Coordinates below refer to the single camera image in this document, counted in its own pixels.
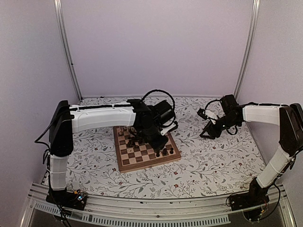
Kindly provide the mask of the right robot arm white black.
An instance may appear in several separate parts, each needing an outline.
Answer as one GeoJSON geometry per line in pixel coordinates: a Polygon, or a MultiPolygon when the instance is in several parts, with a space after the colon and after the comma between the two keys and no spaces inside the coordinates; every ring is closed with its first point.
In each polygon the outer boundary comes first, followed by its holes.
{"type": "Polygon", "coordinates": [[[244,122],[270,124],[279,130],[277,149],[264,170],[249,184],[246,193],[229,197],[233,210],[265,204],[269,201],[268,190],[287,169],[292,168],[296,156],[303,149],[303,110],[299,103],[290,105],[254,103],[239,104],[234,95],[225,95],[217,100],[223,110],[218,116],[207,107],[200,108],[197,114],[207,125],[200,134],[201,138],[216,139],[223,131],[242,126],[244,122]]]}

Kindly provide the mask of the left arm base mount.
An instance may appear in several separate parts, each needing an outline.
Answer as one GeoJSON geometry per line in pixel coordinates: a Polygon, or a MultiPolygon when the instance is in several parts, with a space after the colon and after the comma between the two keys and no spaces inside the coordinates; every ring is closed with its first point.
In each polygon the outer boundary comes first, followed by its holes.
{"type": "Polygon", "coordinates": [[[88,194],[80,189],[70,192],[67,189],[54,191],[50,189],[46,197],[48,203],[59,205],[66,208],[84,210],[88,194]]]}

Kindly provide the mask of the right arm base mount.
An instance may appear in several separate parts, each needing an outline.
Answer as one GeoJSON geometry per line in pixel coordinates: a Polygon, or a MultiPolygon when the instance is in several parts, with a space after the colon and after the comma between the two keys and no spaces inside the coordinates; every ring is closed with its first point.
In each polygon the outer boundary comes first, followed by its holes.
{"type": "Polygon", "coordinates": [[[268,188],[252,187],[247,193],[232,194],[226,201],[232,211],[249,209],[244,211],[243,215],[246,220],[256,222],[261,220],[263,214],[268,209],[268,188]]]}

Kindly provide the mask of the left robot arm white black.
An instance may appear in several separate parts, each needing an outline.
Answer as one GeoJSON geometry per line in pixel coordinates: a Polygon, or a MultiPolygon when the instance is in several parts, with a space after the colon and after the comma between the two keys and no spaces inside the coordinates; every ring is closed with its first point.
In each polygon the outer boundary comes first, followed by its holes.
{"type": "Polygon", "coordinates": [[[163,149],[168,142],[166,134],[178,127],[175,106],[166,100],[147,105],[143,99],[128,99],[118,104],[70,105],[60,101],[45,129],[49,134],[44,161],[49,174],[47,201],[57,206],[84,209],[85,192],[66,189],[66,171],[69,155],[73,152],[73,134],[84,130],[132,126],[143,141],[155,150],[163,149]]]}

